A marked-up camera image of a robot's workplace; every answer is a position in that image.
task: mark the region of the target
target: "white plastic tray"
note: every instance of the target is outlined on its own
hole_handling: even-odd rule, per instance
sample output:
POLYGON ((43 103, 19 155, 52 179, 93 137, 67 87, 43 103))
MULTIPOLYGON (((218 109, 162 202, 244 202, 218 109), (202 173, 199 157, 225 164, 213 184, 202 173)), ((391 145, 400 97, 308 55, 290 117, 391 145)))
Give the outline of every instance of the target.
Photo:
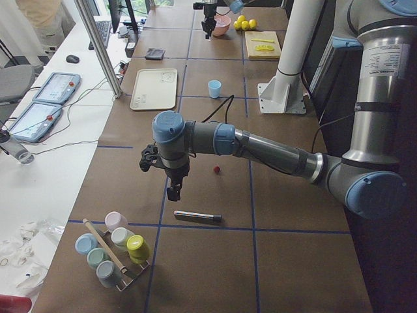
POLYGON ((172 109, 177 96, 177 76, 175 68, 139 70, 130 108, 135 111, 172 109))

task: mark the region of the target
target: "yellow lemon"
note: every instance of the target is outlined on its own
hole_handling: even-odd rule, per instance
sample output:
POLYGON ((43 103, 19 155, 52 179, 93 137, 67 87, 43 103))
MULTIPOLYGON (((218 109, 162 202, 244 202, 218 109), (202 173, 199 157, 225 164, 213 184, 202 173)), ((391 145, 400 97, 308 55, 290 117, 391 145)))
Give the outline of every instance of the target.
POLYGON ((249 21, 249 28, 250 29, 255 29, 258 26, 258 23, 256 20, 250 20, 249 21))
POLYGON ((235 29, 238 31, 239 29, 242 29, 242 23, 241 22, 238 22, 238 21, 235 21, 234 23, 233 23, 233 26, 235 27, 235 29))
POLYGON ((249 30, 249 22, 248 21, 243 21, 242 22, 242 30, 244 30, 244 31, 249 30))
POLYGON ((239 17, 237 18, 237 21, 240 23, 242 23, 243 21, 246 21, 245 15, 239 15, 239 17))

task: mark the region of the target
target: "keyboard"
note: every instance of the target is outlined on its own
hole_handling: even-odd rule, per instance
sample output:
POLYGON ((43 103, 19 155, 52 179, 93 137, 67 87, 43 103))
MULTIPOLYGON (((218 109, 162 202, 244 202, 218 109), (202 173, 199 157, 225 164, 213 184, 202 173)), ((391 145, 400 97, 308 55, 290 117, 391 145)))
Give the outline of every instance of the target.
MULTIPOLYGON (((107 48, 109 44, 111 21, 96 21, 96 27, 100 33, 104 47, 107 48)), ((94 50, 93 43, 91 41, 89 44, 89 50, 94 50)))

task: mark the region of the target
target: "chair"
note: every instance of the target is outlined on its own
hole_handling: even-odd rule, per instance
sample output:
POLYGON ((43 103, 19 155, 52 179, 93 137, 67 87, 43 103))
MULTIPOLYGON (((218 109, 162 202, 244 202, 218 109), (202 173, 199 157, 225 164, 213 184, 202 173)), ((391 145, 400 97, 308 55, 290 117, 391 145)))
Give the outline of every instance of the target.
POLYGON ((0 105, 21 100, 35 81, 31 65, 0 68, 0 105))

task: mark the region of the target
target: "black marker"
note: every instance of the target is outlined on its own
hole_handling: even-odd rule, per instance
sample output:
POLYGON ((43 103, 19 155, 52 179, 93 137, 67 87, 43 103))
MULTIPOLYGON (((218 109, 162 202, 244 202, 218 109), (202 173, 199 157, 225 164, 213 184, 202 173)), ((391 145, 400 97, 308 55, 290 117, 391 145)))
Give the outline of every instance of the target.
POLYGON ((185 211, 174 211, 175 218, 179 220, 191 220, 191 221, 200 221, 200 222, 221 222, 221 215, 212 215, 212 214, 203 214, 203 213, 193 213, 185 211))

